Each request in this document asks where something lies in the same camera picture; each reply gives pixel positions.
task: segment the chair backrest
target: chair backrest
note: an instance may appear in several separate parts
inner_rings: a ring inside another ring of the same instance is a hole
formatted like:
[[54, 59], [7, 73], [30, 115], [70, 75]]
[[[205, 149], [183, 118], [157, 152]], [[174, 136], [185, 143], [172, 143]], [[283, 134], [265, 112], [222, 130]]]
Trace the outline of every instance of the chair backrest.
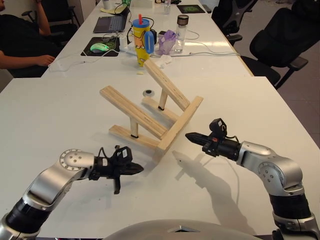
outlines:
[[220, 0], [213, 9], [211, 18], [223, 34], [239, 31], [245, 12], [250, 11], [258, 0]]
[[42, 6], [49, 22], [71, 20], [68, 0], [42, 0]]
[[262, 63], [283, 68], [320, 40], [320, 23], [302, 19], [290, 9], [279, 9], [250, 44]]
[[320, 22], [320, 0], [297, 0], [291, 10], [301, 18]]

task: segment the black shirt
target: black shirt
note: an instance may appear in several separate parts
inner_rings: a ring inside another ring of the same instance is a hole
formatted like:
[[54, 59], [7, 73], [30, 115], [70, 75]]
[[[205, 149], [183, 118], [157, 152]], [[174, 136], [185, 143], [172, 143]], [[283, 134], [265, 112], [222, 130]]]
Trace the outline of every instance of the black shirt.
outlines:
[[[10, 57], [56, 57], [60, 49], [39, 34], [39, 26], [13, 15], [0, 15], [0, 51]], [[46, 67], [9, 69], [15, 78], [40, 77]]]

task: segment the upside-down wooden stool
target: upside-down wooden stool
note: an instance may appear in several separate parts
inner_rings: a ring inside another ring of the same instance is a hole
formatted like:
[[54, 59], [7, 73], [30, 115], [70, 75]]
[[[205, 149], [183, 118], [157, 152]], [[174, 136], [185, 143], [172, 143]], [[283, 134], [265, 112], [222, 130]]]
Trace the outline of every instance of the upside-down wooden stool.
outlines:
[[[155, 150], [157, 157], [162, 157], [166, 154], [180, 131], [192, 118], [203, 98], [196, 96], [190, 102], [152, 60], [147, 60], [144, 63], [144, 67], [161, 86], [162, 92], [159, 103], [148, 96], [145, 96], [142, 102], [172, 121], [174, 124], [170, 129], [161, 125], [112, 86], [101, 89], [100, 94], [130, 118], [130, 130], [113, 125], [109, 132], [131, 142], [152, 148]], [[182, 109], [183, 113], [180, 116], [165, 108], [168, 96]], [[139, 134], [138, 125], [141, 125], [159, 140]]]

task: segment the white table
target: white table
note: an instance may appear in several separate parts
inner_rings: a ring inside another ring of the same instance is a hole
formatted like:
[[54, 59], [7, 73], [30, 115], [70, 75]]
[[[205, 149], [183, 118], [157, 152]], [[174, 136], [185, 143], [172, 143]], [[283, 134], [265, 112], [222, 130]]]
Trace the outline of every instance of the white table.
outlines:
[[[129, 127], [129, 118], [99, 95], [112, 85], [138, 105], [145, 89], [159, 98], [161, 88], [148, 74], [12, 80], [0, 94], [0, 216], [64, 150], [97, 154], [103, 146], [111, 155], [120, 144], [131, 147], [134, 162], [144, 171], [122, 176], [119, 195], [113, 195], [112, 180], [75, 182], [39, 236], [103, 238], [155, 219], [193, 219], [271, 234], [272, 207], [258, 177], [223, 157], [204, 155], [184, 137], [189, 132], [208, 134], [209, 123], [221, 117], [228, 133], [240, 141], [266, 145], [299, 163], [310, 208], [320, 220], [320, 151], [266, 78], [191, 76], [172, 81], [187, 98], [199, 95], [204, 100], [157, 164], [151, 150], [108, 134], [113, 124]], [[171, 100], [167, 106], [178, 109]], [[141, 134], [147, 133], [141, 128]], [[181, 175], [182, 169], [191, 176]]]
[[[183, 0], [183, 4], [198, 4], [198, 0]], [[73, 38], [57, 57], [56, 63], [52, 65], [53, 71], [67, 69], [71, 64], [80, 61], [94, 61], [97, 57], [80, 56], [80, 53], [87, 46], [93, 37], [102, 37], [103, 34], [93, 33], [98, 17], [108, 16], [109, 14], [101, 12], [102, 2], [88, 16]], [[177, 26], [177, 16], [181, 14], [176, 5], [171, 6], [170, 15], [164, 15], [164, 5], [155, 4], [154, 9], [130, 8], [131, 20], [137, 19], [138, 14], [143, 17], [154, 19], [154, 29], [157, 32], [168, 29], [175, 31]], [[130, 28], [126, 24], [124, 34]], [[207, 52], [205, 46], [194, 42], [206, 44], [215, 52], [233, 52], [234, 49], [223, 36], [219, 28], [212, 21], [210, 14], [197, 13], [189, 14], [188, 29], [199, 33], [197, 40], [188, 40], [183, 50], [184, 54], [189, 52]], [[196, 35], [188, 32], [187, 38], [195, 38]], [[137, 74], [143, 68], [138, 66], [137, 57], [121, 52], [118, 57], [103, 57], [95, 63], [84, 63], [71, 66], [68, 71], [50, 72], [49, 70], [42, 76], [50, 78], [61, 77], [105, 77], [115, 78], [119, 72], [126, 72], [128, 76]], [[164, 70], [170, 77], [220, 77], [220, 76], [250, 76], [250, 72], [238, 56], [188, 56], [175, 57], [173, 62]]]

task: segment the gray floor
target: gray floor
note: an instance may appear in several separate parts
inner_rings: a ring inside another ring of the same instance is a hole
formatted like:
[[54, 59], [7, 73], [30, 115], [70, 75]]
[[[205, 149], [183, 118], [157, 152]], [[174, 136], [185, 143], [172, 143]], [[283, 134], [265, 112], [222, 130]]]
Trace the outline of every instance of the gray floor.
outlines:
[[[243, 40], [234, 48], [244, 56], [253, 57], [249, 45], [279, 8], [291, 8], [292, 0], [259, 0], [252, 12], [242, 20], [239, 34]], [[320, 42], [301, 54], [309, 63], [293, 73], [278, 92], [320, 148]], [[275, 68], [282, 76], [287, 69]]]

